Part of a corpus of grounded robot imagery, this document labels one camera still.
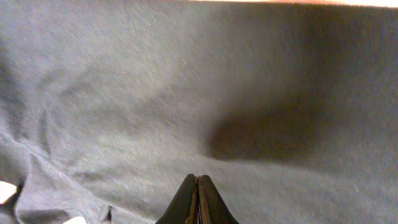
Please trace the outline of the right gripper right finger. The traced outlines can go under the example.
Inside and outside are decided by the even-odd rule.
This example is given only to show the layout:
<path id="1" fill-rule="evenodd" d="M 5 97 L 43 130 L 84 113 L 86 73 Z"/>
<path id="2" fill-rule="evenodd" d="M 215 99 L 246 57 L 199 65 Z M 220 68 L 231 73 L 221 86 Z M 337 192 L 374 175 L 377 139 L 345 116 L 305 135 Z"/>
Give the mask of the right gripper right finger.
<path id="1" fill-rule="evenodd" d="M 239 224 L 208 175 L 198 178 L 198 193 L 200 224 Z"/>

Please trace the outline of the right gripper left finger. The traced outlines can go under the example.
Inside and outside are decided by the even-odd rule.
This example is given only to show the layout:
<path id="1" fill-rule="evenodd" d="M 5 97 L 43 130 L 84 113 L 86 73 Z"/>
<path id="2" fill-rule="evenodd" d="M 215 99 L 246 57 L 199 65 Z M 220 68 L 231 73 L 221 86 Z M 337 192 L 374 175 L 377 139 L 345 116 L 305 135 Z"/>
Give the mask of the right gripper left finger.
<path id="1" fill-rule="evenodd" d="M 188 174 L 164 214 L 155 224 L 195 224 L 198 221 L 197 177 Z"/>

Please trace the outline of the black t-shirt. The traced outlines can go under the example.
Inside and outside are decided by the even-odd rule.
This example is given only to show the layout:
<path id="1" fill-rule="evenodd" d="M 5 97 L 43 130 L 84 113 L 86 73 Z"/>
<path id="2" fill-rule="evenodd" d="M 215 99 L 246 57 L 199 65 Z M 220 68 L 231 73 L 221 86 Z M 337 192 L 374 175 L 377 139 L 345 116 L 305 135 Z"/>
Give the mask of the black t-shirt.
<path id="1" fill-rule="evenodd" d="M 397 10 L 2 1 L 2 223 L 397 222 Z"/>

